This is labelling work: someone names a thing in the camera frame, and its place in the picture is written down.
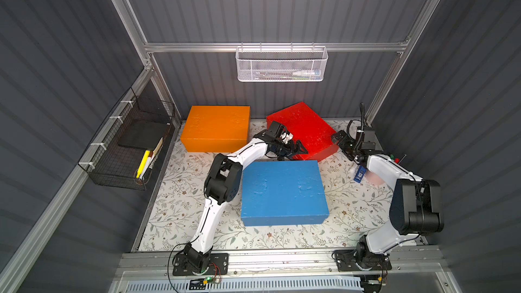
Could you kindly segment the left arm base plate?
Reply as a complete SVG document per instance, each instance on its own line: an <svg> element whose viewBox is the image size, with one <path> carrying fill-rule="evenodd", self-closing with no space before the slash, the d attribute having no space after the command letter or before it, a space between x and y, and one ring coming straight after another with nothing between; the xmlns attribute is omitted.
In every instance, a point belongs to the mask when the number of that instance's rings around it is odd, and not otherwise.
<svg viewBox="0 0 521 293"><path fill-rule="evenodd" d="M173 276L189 275L226 275L229 267L228 253L195 254L187 256L184 252L177 254L172 259Z"/></svg>

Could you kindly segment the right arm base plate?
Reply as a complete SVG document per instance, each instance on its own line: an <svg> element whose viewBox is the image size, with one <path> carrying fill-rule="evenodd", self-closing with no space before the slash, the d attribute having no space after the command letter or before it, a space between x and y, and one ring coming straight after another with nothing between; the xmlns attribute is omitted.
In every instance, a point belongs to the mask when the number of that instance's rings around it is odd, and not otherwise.
<svg viewBox="0 0 521 293"><path fill-rule="evenodd" d="M356 250L334 250L331 254L335 261L338 271L390 271L392 264L389 256L373 254L369 252L365 255Z"/></svg>

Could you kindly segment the orange shoebox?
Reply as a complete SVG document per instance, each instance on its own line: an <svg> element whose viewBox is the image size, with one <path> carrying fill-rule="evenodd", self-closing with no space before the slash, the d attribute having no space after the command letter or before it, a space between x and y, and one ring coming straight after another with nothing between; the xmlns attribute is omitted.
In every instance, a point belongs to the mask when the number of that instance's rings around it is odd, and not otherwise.
<svg viewBox="0 0 521 293"><path fill-rule="evenodd" d="M248 143L250 107L193 106L180 136L188 152L232 153Z"/></svg>

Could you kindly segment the blue shoebox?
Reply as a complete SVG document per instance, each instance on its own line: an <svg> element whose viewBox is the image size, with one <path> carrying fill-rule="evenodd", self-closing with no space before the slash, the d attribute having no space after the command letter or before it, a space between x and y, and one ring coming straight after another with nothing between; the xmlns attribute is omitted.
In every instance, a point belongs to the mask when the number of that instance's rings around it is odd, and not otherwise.
<svg viewBox="0 0 521 293"><path fill-rule="evenodd" d="M258 161L244 171L245 226L320 225L329 216L317 161Z"/></svg>

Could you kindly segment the red shoebox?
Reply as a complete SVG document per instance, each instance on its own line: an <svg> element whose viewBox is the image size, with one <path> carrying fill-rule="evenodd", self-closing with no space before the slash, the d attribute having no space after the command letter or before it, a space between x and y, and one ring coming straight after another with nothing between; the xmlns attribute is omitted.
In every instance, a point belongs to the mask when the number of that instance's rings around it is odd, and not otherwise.
<svg viewBox="0 0 521 293"><path fill-rule="evenodd" d="M293 104L267 116L267 127L278 122L294 135L293 141L301 141L308 154L296 155L293 160L322 161L338 151L332 142L336 131L304 102Z"/></svg>

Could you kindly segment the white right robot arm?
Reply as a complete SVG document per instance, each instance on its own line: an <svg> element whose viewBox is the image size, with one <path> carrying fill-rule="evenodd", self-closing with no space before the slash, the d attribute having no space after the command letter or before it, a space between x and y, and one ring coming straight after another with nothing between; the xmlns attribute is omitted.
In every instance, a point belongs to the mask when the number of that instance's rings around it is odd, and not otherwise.
<svg viewBox="0 0 521 293"><path fill-rule="evenodd" d="M346 157L359 165L358 174L372 172L393 191L389 220L369 231L357 243L355 264L362 271L378 266L388 270L386 263L392 249L416 240L422 235L439 233L444 228L441 186L435 180L423 179L396 163L383 151L362 146L363 130L352 138L341 130L331 136Z"/></svg>

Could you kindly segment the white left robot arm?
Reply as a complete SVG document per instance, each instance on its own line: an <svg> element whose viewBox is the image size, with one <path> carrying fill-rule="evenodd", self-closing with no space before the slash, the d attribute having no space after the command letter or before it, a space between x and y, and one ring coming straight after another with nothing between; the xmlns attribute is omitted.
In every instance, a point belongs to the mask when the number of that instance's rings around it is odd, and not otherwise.
<svg viewBox="0 0 521 293"><path fill-rule="evenodd" d="M308 150L295 140L286 126L272 122L267 130L254 135L241 149L214 157L204 182L205 204L193 238L182 255L196 273L204 273L210 264L214 235L222 213L240 190L242 174L251 163L272 154L277 160L306 155Z"/></svg>

